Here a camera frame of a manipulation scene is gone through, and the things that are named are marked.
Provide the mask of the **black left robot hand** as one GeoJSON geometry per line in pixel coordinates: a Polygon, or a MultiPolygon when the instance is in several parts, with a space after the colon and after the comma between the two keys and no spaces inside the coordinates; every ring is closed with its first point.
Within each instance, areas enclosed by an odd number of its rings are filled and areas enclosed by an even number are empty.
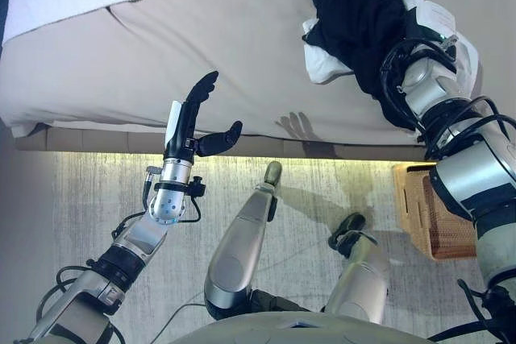
{"type": "Polygon", "coordinates": [[[194,162],[194,156],[212,156],[231,149],[239,140],[243,123],[235,121],[228,131],[194,138],[196,121],[200,106],[214,91],[218,71],[206,74],[190,90],[186,99],[173,102],[164,139],[164,158],[194,162]]]}

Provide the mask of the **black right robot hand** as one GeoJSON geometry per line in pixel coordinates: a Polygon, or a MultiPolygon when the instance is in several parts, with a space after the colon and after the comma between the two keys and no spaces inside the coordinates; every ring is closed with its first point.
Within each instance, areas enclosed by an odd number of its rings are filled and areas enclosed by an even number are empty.
{"type": "Polygon", "coordinates": [[[406,38],[443,42],[455,34],[454,15],[435,2],[423,1],[407,11],[405,17],[406,38]]]}

